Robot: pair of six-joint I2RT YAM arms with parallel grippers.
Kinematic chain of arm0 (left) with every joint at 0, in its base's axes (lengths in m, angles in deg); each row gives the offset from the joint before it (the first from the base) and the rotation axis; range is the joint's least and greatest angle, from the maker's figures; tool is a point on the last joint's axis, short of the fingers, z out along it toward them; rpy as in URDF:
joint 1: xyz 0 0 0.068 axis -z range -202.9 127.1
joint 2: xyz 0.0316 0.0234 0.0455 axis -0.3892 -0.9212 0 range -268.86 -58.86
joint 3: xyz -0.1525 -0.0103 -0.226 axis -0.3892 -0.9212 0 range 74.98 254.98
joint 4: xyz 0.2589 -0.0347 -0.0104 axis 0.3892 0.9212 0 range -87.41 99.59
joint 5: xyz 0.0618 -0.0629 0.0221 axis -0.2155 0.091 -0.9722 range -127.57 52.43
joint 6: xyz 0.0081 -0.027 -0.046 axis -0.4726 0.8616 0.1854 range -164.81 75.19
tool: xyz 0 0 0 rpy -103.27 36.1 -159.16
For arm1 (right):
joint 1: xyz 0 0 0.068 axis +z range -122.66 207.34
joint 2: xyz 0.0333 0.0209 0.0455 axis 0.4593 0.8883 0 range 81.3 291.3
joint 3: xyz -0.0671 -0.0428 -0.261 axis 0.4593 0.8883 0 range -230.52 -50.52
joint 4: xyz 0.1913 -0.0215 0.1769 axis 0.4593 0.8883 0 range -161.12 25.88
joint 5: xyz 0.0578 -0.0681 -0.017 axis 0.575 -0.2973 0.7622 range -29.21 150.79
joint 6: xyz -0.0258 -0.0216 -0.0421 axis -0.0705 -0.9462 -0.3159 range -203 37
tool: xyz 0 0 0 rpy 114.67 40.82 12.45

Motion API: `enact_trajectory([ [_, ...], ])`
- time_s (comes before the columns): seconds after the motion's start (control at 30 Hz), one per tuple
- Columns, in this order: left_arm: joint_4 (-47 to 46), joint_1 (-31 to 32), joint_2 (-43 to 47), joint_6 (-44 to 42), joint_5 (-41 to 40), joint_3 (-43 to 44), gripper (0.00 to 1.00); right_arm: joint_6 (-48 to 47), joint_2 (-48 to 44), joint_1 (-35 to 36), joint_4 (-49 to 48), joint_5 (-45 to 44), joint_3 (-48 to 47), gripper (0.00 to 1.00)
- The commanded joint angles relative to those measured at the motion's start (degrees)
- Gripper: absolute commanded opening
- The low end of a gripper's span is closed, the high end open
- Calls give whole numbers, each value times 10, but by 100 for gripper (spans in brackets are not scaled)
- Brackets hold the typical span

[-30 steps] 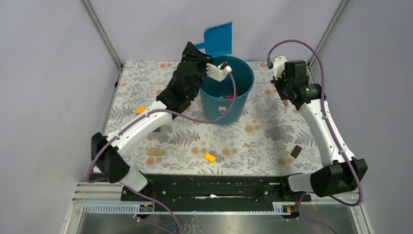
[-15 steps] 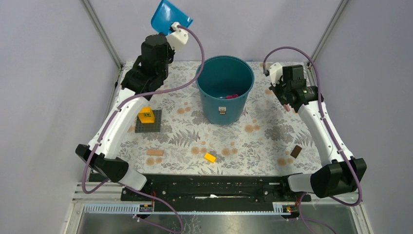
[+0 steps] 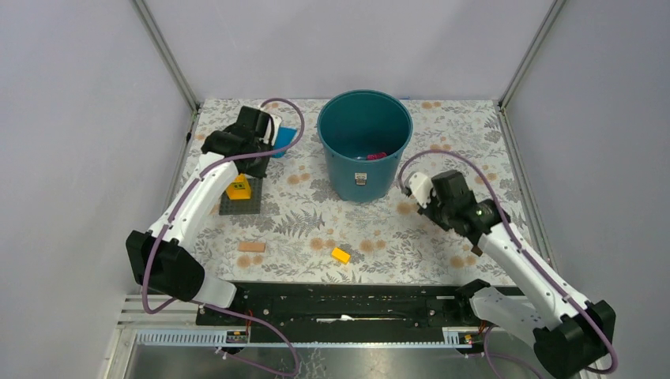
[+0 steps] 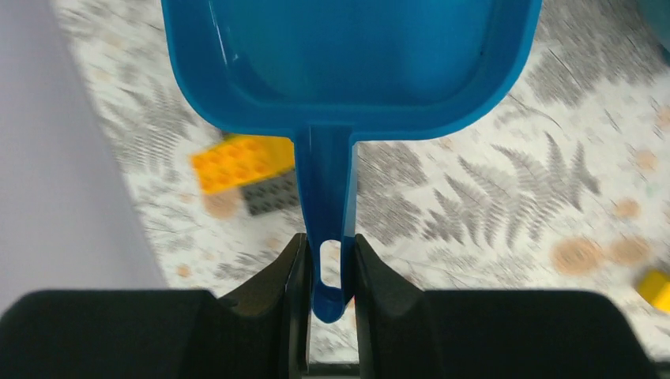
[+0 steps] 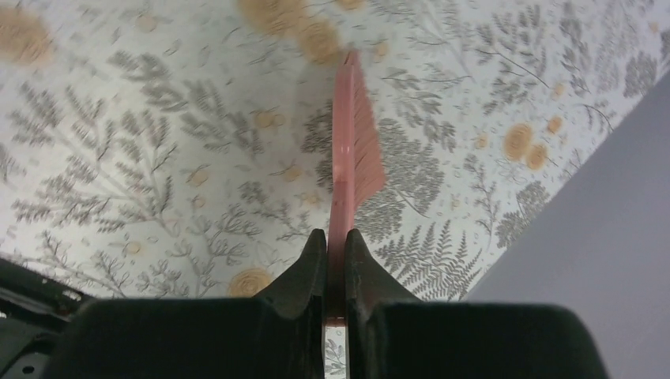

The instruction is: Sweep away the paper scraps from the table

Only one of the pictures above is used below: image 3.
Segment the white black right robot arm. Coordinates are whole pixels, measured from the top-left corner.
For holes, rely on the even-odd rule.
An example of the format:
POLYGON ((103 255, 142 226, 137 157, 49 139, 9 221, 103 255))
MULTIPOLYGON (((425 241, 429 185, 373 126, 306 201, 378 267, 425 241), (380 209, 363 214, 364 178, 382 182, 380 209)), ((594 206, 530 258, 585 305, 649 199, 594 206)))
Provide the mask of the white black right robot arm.
POLYGON ((615 312, 590 301, 558 275, 523 238, 496 199, 478 201, 464 175, 455 170, 405 179, 420 214, 445 231, 467 238, 475 253, 491 257, 527 298, 511 299, 475 280, 465 287, 453 313, 463 325, 489 321, 527 343, 555 378, 588 369, 612 349, 615 312))

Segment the blue plastic dustpan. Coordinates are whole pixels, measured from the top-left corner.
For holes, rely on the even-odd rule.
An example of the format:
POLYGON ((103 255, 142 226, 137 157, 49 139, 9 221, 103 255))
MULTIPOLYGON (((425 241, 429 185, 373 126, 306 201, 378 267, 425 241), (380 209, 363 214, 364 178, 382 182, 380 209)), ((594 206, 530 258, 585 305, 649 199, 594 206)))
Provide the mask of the blue plastic dustpan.
MULTIPOLYGON (((298 130, 292 129, 284 126, 280 126, 277 129, 277 137, 275 140, 275 149, 284 149, 286 146, 292 143, 293 138, 296 136, 298 130)), ((281 158, 285 155, 286 151, 283 150, 273 155, 273 158, 281 158)))

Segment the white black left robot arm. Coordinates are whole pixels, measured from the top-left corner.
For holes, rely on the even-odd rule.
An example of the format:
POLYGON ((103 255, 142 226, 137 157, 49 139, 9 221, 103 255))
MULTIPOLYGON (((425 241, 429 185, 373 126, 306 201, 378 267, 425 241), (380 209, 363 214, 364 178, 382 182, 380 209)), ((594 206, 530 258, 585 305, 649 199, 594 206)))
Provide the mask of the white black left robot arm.
POLYGON ((265 177, 281 123, 279 116, 243 106, 235 122, 204 139, 191 176, 163 215, 126 240, 133 276, 143 291, 213 305, 228 325, 243 319, 245 304, 235 297, 235 285, 207 273, 192 252, 205 217, 234 180, 241 174, 265 177))

